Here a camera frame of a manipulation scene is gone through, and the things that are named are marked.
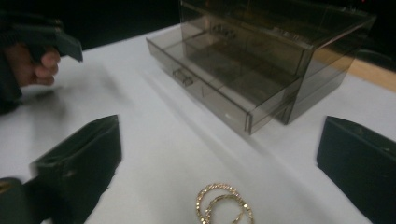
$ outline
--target black object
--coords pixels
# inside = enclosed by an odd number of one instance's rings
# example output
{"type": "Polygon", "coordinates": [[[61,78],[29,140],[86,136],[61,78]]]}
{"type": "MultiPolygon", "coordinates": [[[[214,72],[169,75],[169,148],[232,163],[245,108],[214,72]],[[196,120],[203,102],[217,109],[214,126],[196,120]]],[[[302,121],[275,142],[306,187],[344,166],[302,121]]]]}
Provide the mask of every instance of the black object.
{"type": "MultiPolygon", "coordinates": [[[[62,55],[82,62],[81,44],[63,31],[62,22],[39,15],[7,13],[0,11],[0,49],[23,43],[30,50],[32,60],[40,62],[44,47],[53,46],[62,55]]],[[[7,58],[0,52],[0,114],[14,109],[21,90],[7,58]]]]}
{"type": "Polygon", "coordinates": [[[396,143],[357,123],[327,117],[320,168],[373,223],[396,223],[396,143]]]}
{"type": "Polygon", "coordinates": [[[117,116],[88,123],[31,164],[34,179],[0,179],[1,223],[84,223],[120,162],[117,116]]]}

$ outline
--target white tabletop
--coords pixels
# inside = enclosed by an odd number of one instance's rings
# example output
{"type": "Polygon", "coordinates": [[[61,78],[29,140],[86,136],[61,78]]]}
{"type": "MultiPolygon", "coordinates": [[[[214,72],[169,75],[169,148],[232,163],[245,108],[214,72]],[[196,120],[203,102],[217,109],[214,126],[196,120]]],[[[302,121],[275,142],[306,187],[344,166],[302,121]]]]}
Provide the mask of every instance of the white tabletop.
{"type": "Polygon", "coordinates": [[[118,114],[123,161],[87,223],[199,223],[196,196],[214,182],[237,188],[259,224],[370,223],[317,167],[318,141],[328,115],[396,139],[396,94],[346,76],[293,123],[242,137],[163,72],[148,35],[87,50],[84,63],[64,57],[54,86],[23,90],[0,117],[0,176],[27,181],[30,162],[118,114]]]}

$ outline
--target acrylic drawer organizer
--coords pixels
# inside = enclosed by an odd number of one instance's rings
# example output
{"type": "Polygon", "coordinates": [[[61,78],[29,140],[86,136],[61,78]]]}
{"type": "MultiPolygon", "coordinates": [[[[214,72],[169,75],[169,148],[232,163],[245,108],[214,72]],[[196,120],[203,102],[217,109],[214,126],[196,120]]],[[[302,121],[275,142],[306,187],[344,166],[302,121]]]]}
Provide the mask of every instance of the acrylic drawer organizer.
{"type": "Polygon", "coordinates": [[[238,132],[285,124],[337,88],[375,18],[298,1],[185,0],[150,53],[238,132]]]}

